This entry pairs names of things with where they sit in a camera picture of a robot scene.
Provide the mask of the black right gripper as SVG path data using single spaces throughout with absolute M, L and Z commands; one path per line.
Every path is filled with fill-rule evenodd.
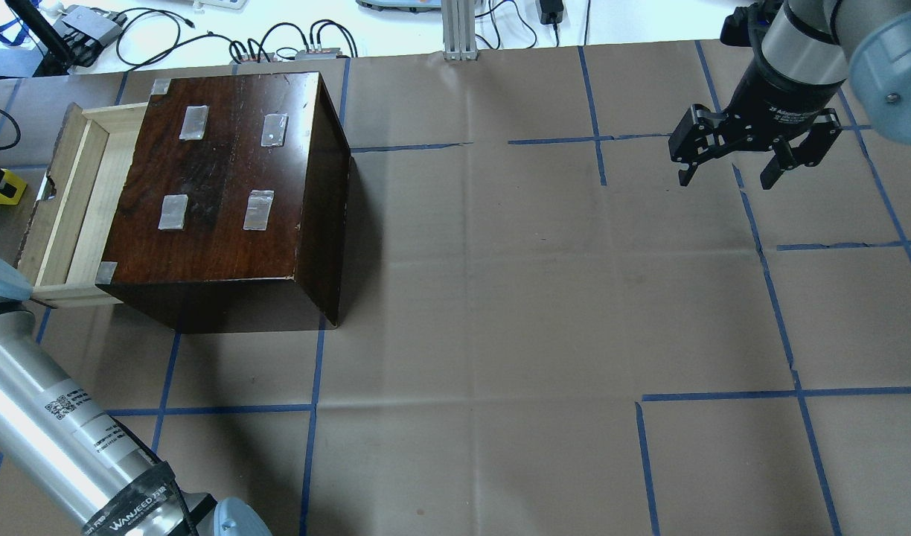
M 761 172 L 765 191 L 793 168 L 816 167 L 841 133 L 837 111 L 828 105 L 839 88 L 745 71 L 725 109 L 694 103 L 669 135 L 670 160 L 685 165 L 680 186 L 690 184 L 699 166 L 734 152 L 773 153 Z

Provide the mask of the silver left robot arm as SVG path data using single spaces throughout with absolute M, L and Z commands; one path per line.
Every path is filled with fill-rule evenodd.
M 268 535 L 237 497 L 181 491 L 173 468 L 33 339 L 31 285 L 0 258 L 0 449 L 83 535 Z

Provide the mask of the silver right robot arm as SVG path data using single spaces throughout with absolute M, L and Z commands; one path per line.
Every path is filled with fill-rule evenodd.
M 720 40 L 752 60 L 723 111 L 691 105 L 674 128 L 680 185 L 739 150 L 773 153 L 765 190 L 819 165 L 840 135 L 828 104 L 846 83 L 875 131 L 911 145 L 911 1 L 758 1 L 726 17 Z

